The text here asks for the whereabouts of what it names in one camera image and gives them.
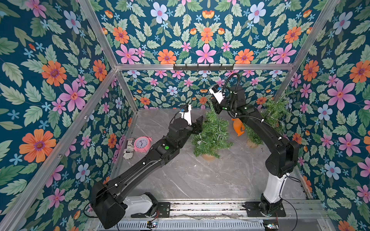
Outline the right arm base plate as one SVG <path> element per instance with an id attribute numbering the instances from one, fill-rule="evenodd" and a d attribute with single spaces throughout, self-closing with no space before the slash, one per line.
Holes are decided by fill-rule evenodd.
<path id="1" fill-rule="evenodd" d="M 286 217 L 285 209 L 281 202 L 270 204 L 268 202 L 245 202 L 242 206 L 246 209 L 247 216 L 256 217 Z"/>

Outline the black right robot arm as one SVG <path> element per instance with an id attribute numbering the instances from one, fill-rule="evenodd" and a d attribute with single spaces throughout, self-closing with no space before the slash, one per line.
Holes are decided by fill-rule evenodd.
<path id="1" fill-rule="evenodd" d="M 240 119 L 242 124 L 256 132 L 270 150 L 265 162 L 269 172 L 266 188 L 257 206 L 251 202 L 243 205 L 250 210 L 248 215 L 256 212 L 255 216 L 269 217 L 283 212 L 281 193 L 298 162 L 299 144 L 289 141 L 269 125 L 255 106 L 246 103 L 244 93 L 237 87 L 231 89 L 229 96 L 225 96 L 224 90 L 217 85 L 209 92 L 213 95 L 211 102 L 217 114 L 225 110 L 233 119 Z"/>

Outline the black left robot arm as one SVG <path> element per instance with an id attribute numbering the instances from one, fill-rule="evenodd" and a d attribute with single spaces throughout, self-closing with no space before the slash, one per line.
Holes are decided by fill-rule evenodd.
<path id="1" fill-rule="evenodd" d="M 90 204 L 105 229 L 117 225 L 125 215 L 154 213 L 155 198 L 144 194 L 149 202 L 147 209 L 143 204 L 130 204 L 128 194 L 152 172 L 173 160 L 193 134 L 203 130 L 203 116 L 191 125 L 184 118 L 177 118 L 169 125 L 166 136 L 157 141 L 148 153 L 124 173 L 106 183 L 98 182 L 91 190 Z"/>

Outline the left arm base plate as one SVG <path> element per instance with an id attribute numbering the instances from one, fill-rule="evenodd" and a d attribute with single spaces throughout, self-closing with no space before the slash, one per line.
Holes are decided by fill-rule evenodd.
<path id="1" fill-rule="evenodd" d="M 158 202 L 154 203 L 147 212 L 133 214 L 131 218 L 168 218 L 170 216 L 170 210 L 170 202 Z"/>

